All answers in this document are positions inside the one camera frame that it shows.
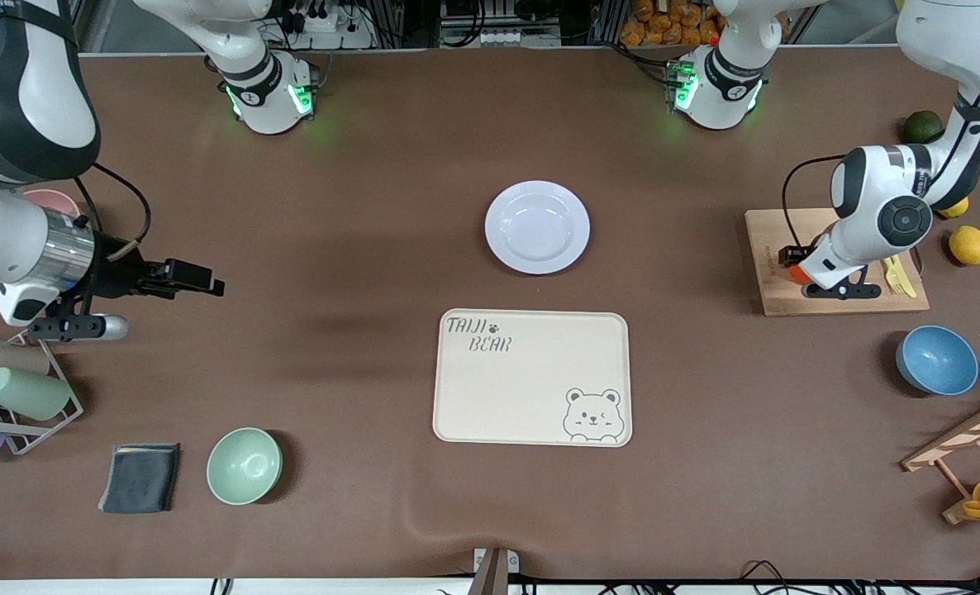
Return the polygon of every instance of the yellow lemon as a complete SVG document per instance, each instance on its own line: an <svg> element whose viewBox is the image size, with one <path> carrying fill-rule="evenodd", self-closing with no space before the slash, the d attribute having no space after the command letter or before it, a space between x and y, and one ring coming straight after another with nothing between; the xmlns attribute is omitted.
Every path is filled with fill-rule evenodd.
<svg viewBox="0 0 980 595"><path fill-rule="evenodd" d="M949 237L949 251L963 264L980 264L980 231L972 226L959 226Z"/></svg>
<svg viewBox="0 0 980 595"><path fill-rule="evenodd" d="M939 214L946 219L954 219L964 213L967 213L967 198L964 198L950 208L943 208L942 211L939 211Z"/></svg>

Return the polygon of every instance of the white plate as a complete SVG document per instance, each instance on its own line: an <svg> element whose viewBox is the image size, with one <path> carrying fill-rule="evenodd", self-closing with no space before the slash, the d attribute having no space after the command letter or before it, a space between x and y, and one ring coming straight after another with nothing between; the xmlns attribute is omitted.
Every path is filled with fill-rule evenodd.
<svg viewBox="0 0 980 595"><path fill-rule="evenodd" d="M432 426L451 443L625 445L633 434L626 321L450 310L438 329Z"/></svg>
<svg viewBox="0 0 980 595"><path fill-rule="evenodd" d="M585 251L589 214L559 184L520 182L490 204L486 234L490 250L506 266L523 274L554 274Z"/></svg>

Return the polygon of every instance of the white rectangular tray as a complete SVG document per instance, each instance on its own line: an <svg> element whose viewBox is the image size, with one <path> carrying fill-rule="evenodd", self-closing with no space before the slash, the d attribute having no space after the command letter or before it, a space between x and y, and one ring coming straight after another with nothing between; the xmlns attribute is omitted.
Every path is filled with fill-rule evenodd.
<svg viewBox="0 0 980 595"><path fill-rule="evenodd" d="M626 320L600 312L446 312L432 425L452 443L625 445L633 434Z"/></svg>

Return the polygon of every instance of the basket of potatoes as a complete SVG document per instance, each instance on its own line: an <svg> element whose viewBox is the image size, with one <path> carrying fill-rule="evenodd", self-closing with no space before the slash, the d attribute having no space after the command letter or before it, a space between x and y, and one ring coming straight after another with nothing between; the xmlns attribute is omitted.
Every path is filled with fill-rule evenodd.
<svg viewBox="0 0 980 595"><path fill-rule="evenodd" d="M714 7L689 0L630 0L632 18L622 26L620 44L635 45L706 45L716 44L728 19ZM777 15L787 38L787 15Z"/></svg>

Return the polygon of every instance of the green bowl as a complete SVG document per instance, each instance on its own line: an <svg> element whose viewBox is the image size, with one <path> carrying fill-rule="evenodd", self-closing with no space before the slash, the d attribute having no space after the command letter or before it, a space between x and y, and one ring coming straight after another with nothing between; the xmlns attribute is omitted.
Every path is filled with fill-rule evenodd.
<svg viewBox="0 0 980 595"><path fill-rule="evenodd" d="M233 430L207 459L207 486L225 504L251 504L278 482L281 458L281 447L263 430Z"/></svg>

